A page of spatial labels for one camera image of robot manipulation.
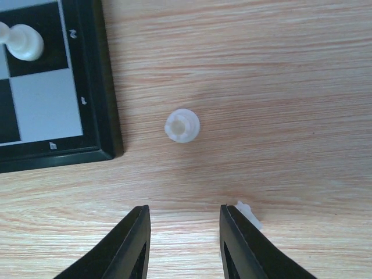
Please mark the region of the white knight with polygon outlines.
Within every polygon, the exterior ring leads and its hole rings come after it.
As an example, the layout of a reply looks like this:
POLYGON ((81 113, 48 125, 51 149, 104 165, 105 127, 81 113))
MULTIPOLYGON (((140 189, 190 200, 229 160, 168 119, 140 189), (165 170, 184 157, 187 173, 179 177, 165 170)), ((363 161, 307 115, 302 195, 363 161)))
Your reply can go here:
POLYGON ((253 214, 251 207, 238 201, 235 207, 245 216, 245 218, 250 221, 258 230, 262 229, 262 223, 257 219, 257 217, 253 214))

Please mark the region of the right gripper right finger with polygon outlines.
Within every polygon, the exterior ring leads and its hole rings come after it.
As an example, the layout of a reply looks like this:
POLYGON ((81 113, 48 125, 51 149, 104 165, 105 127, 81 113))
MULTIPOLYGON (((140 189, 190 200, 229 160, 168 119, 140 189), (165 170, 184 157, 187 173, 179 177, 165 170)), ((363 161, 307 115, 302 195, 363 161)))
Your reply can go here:
POLYGON ((315 278, 273 245, 235 206, 220 207, 224 277, 315 278))

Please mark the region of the white pawn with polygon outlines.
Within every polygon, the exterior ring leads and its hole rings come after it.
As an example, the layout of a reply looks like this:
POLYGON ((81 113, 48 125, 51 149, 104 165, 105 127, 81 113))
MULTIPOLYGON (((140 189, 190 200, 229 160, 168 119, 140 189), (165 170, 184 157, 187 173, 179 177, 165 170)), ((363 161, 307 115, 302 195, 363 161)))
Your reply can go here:
POLYGON ((26 24, 9 27, 1 22, 1 44, 18 60, 32 62, 44 51, 44 40, 40 33, 26 24))
POLYGON ((193 141, 200 132, 198 116, 189 109, 177 109, 166 120, 164 131, 174 142, 185 144, 193 141))

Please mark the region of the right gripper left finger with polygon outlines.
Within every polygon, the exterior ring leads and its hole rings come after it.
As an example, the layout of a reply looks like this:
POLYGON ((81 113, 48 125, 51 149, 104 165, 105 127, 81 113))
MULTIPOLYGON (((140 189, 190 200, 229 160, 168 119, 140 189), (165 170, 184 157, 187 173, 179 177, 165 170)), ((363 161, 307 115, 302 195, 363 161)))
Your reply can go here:
POLYGON ((149 206, 136 206, 56 278, 147 278, 150 238, 149 206))

